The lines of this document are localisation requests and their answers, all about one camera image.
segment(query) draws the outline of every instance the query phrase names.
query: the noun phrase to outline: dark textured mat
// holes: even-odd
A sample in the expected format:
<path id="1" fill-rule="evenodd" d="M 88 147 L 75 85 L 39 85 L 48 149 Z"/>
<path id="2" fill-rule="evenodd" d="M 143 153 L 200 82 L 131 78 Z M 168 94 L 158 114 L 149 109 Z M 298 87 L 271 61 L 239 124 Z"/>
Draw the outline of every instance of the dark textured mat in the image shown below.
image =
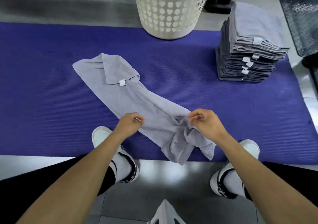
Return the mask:
<path id="1" fill-rule="evenodd" d="M 297 53 L 318 52 L 318 0 L 280 0 Z"/>
<path id="2" fill-rule="evenodd" d="M 163 41 L 143 29 L 0 23 L 0 154 L 77 156 L 91 133 L 118 119 L 72 68 L 101 52 L 118 54 L 154 93 L 189 110 L 213 109 L 237 140 L 253 139 L 261 160 L 318 164 L 318 135 L 288 59 L 264 82 L 219 81 L 217 31 Z M 124 143 L 137 159 L 165 160 L 141 133 Z M 199 149 L 189 160 L 207 161 Z M 225 160 L 216 148 L 214 161 Z"/>

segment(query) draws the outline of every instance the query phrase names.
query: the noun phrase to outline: forearm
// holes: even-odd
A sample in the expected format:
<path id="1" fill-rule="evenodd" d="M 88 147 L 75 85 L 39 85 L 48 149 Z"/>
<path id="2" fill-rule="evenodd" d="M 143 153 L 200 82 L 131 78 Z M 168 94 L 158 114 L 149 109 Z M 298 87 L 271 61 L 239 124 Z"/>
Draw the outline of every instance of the forearm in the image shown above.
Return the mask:
<path id="1" fill-rule="evenodd" d="M 17 223 L 82 223 L 98 194 L 109 163 L 123 140 L 116 133 L 111 133 L 53 183 Z"/>
<path id="2" fill-rule="evenodd" d="M 266 223 L 316 223 L 318 208 L 250 155 L 232 137 L 218 144 Z"/>

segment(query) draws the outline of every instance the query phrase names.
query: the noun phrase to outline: white tag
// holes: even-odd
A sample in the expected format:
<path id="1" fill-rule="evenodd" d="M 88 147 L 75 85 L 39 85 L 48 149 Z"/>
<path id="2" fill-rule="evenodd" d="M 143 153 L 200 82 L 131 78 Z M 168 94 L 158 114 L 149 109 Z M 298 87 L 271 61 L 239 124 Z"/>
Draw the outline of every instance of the white tag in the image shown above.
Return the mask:
<path id="1" fill-rule="evenodd" d="M 249 71 L 248 70 L 242 70 L 242 73 L 247 75 L 249 73 Z"/>
<path id="2" fill-rule="evenodd" d="M 262 37 L 254 37 L 253 44 L 260 45 L 263 42 Z"/>
<path id="3" fill-rule="evenodd" d="M 257 55 L 254 55 L 254 54 L 252 55 L 252 58 L 255 59 L 255 60 L 257 60 L 259 57 L 260 56 L 257 56 Z"/>
<path id="4" fill-rule="evenodd" d="M 247 65 L 248 67 L 252 67 L 253 64 L 254 64 L 254 62 L 252 62 L 252 61 L 249 61 L 249 62 L 246 63 L 246 65 Z"/>
<path id="5" fill-rule="evenodd" d="M 126 86 L 125 79 L 119 81 L 120 86 Z"/>
<path id="6" fill-rule="evenodd" d="M 249 62 L 250 60 L 251 60 L 250 57 L 243 57 L 243 60 L 242 60 L 242 61 L 244 61 L 244 62 Z"/>

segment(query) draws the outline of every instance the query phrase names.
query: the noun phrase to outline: black stand base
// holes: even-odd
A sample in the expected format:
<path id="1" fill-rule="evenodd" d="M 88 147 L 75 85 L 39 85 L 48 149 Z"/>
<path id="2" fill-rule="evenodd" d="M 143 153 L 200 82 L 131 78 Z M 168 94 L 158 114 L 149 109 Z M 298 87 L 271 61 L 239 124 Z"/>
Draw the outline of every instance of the black stand base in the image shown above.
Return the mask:
<path id="1" fill-rule="evenodd" d="M 303 60 L 301 61 L 301 63 L 304 67 L 309 69 L 311 78 L 314 82 L 316 93 L 318 94 L 318 80 L 317 80 L 317 77 L 318 77 L 318 52 L 313 54 L 313 55 L 304 57 Z"/>
<path id="2" fill-rule="evenodd" d="M 216 4 L 215 0 L 207 0 L 204 9 L 209 13 L 230 14 L 233 2 L 230 4 Z"/>

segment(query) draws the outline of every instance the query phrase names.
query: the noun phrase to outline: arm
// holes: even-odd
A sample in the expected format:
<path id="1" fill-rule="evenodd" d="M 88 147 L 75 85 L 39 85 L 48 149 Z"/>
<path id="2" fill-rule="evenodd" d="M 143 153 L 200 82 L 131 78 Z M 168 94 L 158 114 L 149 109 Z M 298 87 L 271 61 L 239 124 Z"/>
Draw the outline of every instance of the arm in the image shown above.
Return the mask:
<path id="1" fill-rule="evenodd" d="M 317 223 L 318 208 L 250 155 L 213 111 L 197 109 L 189 120 L 224 151 L 266 223 Z"/>
<path id="2" fill-rule="evenodd" d="M 143 124 L 144 118 L 138 113 L 123 116 L 115 130 L 53 183 L 17 223 L 84 223 L 119 145 Z"/>

